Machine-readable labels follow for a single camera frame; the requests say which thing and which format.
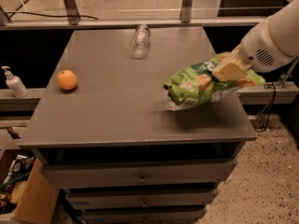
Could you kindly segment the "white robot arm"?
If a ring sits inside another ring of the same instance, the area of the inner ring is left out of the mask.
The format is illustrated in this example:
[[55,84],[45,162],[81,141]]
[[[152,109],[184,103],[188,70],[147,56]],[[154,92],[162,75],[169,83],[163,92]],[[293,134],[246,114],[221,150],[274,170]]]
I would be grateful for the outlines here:
[[269,73],[292,62],[299,55],[299,0],[251,28],[215,67],[218,81],[245,78],[250,69]]

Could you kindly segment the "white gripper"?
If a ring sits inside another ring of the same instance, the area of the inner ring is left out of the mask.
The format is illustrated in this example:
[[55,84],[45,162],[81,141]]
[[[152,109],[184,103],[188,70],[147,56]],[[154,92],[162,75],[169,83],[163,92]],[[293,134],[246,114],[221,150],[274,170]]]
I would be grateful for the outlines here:
[[294,22],[266,19],[249,30],[240,47],[220,59],[212,75],[218,81],[239,80],[251,66],[258,73],[269,73],[293,59]]

